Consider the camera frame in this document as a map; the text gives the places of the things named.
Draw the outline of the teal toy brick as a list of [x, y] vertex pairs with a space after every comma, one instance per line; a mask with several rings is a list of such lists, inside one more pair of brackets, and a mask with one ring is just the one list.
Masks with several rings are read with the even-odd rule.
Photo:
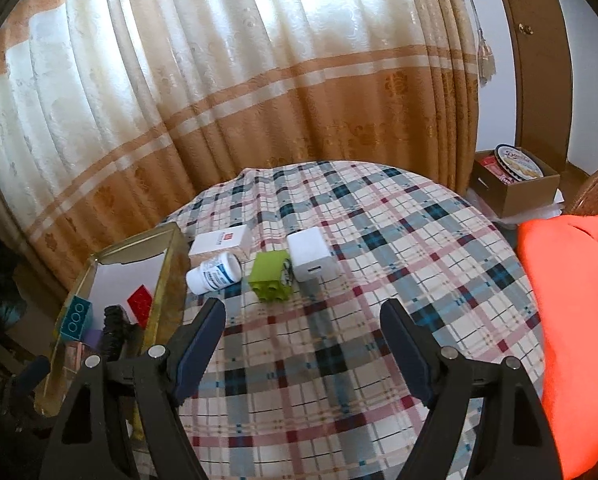
[[90, 329], [93, 304], [90, 300], [73, 296], [59, 327], [59, 335], [63, 341], [82, 341], [84, 334]]

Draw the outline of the black ribbed brush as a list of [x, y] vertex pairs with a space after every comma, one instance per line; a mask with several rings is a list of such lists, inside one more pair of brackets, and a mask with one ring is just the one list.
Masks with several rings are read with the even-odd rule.
[[104, 311], [104, 328], [100, 338], [99, 350], [106, 362], [120, 359], [126, 336], [128, 336], [128, 320], [125, 311], [118, 304], [109, 306]]

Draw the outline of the red toy brick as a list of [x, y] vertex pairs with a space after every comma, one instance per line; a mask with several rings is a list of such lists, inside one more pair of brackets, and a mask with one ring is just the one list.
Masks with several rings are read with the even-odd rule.
[[150, 291], [145, 285], [140, 285], [126, 300], [142, 330], [147, 327], [153, 301]]

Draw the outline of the white pill bottle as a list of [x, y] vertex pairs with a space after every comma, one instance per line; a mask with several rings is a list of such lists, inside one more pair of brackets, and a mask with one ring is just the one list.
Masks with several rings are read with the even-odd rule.
[[186, 274], [186, 284], [197, 296], [222, 290], [240, 282], [241, 279], [240, 262], [231, 252], [213, 256]]

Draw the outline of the green football toy brick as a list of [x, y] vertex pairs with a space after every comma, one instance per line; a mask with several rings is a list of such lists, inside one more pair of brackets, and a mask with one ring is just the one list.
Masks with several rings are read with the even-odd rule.
[[254, 259], [248, 283], [261, 302], [283, 302], [292, 292], [289, 252], [259, 252]]

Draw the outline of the white box red logo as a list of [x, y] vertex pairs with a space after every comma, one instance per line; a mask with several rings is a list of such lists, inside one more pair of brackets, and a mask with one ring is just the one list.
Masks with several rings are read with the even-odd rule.
[[192, 241], [188, 257], [192, 266], [198, 266], [222, 252], [230, 252], [240, 262], [245, 262], [250, 256], [251, 247], [252, 235], [248, 226], [232, 226], [198, 234]]

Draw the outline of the white charger cube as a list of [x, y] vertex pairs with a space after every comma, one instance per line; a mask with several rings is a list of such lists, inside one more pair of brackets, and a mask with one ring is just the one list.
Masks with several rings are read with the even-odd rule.
[[294, 277], [300, 283], [322, 278], [338, 278], [340, 266], [317, 226], [287, 236], [288, 252]]

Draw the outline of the purple block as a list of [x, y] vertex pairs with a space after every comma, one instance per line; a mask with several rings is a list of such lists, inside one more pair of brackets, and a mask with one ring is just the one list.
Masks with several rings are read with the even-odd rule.
[[102, 337], [102, 330], [95, 330], [94, 328], [89, 328], [86, 330], [83, 336], [83, 342], [86, 344], [90, 350], [95, 352], [99, 351], [100, 341]]

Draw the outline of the white paper tray liner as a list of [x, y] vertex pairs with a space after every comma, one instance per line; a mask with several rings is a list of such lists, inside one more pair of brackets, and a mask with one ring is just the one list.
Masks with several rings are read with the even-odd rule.
[[93, 304], [93, 320], [102, 320], [105, 307], [118, 304], [132, 324], [136, 318], [126, 300], [140, 285], [154, 297], [165, 253], [129, 263], [98, 264], [88, 300]]

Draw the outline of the gold metal tray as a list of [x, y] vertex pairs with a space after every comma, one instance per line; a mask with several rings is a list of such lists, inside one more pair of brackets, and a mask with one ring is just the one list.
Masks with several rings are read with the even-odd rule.
[[[147, 321], [136, 324], [126, 351], [130, 356], [136, 356], [154, 344], [165, 344], [183, 324], [187, 294], [185, 274], [189, 269], [187, 240], [174, 222], [131, 236], [90, 255], [56, 319], [50, 346], [50, 373], [36, 397], [37, 411], [49, 416], [59, 412], [86, 353], [97, 347], [105, 307], [118, 304], [125, 310], [128, 320], [137, 323], [128, 298], [142, 287], [149, 292], [152, 304]], [[92, 304], [82, 344], [60, 335], [73, 297]]]

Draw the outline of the orange cushion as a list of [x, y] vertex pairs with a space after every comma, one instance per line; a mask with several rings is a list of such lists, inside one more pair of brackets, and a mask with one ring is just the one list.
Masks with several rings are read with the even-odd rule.
[[598, 462], [598, 214], [524, 222], [517, 250], [544, 336], [543, 408], [574, 479]]

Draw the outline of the plaid tablecloth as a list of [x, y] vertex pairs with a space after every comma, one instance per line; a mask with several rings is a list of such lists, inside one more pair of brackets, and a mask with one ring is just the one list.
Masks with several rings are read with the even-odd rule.
[[184, 237], [248, 226], [254, 252], [316, 228], [337, 258], [328, 281], [262, 304], [220, 292], [226, 327], [180, 420], [212, 479], [392, 479], [426, 417], [380, 330], [399, 300], [468, 358], [516, 356], [541, 387], [532, 289], [500, 231], [452, 191], [370, 162], [247, 169], [170, 214]]

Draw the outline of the cardboard box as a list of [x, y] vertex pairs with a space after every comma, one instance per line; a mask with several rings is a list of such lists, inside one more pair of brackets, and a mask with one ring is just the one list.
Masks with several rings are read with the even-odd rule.
[[517, 181], [500, 168], [494, 150], [477, 152], [474, 156], [470, 188], [500, 218], [525, 214], [552, 204], [560, 183], [560, 175], [556, 170], [528, 150], [519, 149], [541, 167], [544, 177], [531, 181]]

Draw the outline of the round cookie tin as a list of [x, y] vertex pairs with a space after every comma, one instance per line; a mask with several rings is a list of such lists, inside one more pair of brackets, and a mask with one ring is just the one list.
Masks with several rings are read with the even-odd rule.
[[519, 148], [500, 144], [494, 148], [494, 156], [500, 168], [517, 181], [531, 181], [544, 177], [541, 167]]

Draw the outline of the cream and orange curtain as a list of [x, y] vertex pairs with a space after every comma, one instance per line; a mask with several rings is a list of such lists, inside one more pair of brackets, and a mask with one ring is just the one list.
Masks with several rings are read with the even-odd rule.
[[465, 0], [18, 0], [0, 26], [0, 238], [48, 282], [247, 168], [467, 187]]

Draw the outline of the curtain tassel tieback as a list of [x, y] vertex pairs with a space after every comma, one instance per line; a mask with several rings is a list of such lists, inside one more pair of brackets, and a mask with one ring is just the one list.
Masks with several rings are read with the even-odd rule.
[[472, 16], [474, 17], [474, 27], [476, 28], [477, 34], [477, 61], [479, 84], [481, 87], [484, 87], [496, 75], [496, 63], [492, 48], [490, 47], [484, 36], [476, 2], [474, 0], [469, 0], [469, 3], [472, 10]]

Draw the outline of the brown wooden door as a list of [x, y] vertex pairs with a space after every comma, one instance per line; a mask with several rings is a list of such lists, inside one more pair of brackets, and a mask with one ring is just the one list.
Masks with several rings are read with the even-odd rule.
[[572, 67], [558, 0], [502, 0], [514, 55], [516, 142], [557, 171], [567, 165]]

